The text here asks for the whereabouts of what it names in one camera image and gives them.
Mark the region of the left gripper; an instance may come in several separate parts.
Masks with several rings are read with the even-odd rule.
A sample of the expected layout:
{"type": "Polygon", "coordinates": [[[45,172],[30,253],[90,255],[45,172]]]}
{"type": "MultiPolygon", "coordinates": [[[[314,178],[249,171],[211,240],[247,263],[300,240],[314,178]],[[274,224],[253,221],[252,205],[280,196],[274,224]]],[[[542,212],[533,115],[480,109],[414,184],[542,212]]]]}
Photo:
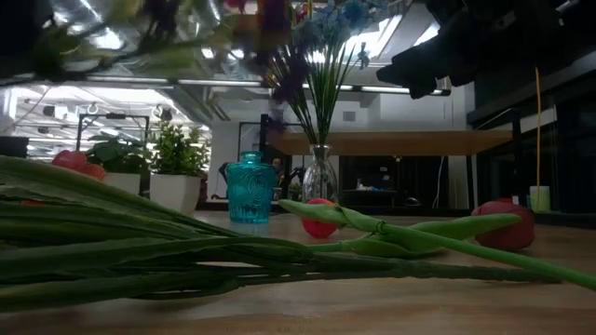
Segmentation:
{"type": "Polygon", "coordinates": [[[34,45],[54,21],[48,0],[1,0],[1,76],[28,72],[34,45]]]}

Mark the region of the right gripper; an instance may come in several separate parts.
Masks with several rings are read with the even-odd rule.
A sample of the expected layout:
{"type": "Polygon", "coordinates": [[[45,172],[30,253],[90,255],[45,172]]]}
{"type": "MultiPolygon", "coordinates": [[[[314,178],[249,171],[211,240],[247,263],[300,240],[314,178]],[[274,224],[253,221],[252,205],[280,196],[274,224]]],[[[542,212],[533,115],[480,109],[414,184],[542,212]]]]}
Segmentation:
{"type": "Polygon", "coordinates": [[[433,0],[428,11],[440,25],[427,44],[411,47],[376,72],[379,81],[408,85],[412,99],[430,95],[437,80],[459,87],[477,73],[510,62],[536,62],[562,32],[558,1],[433,0]]]}

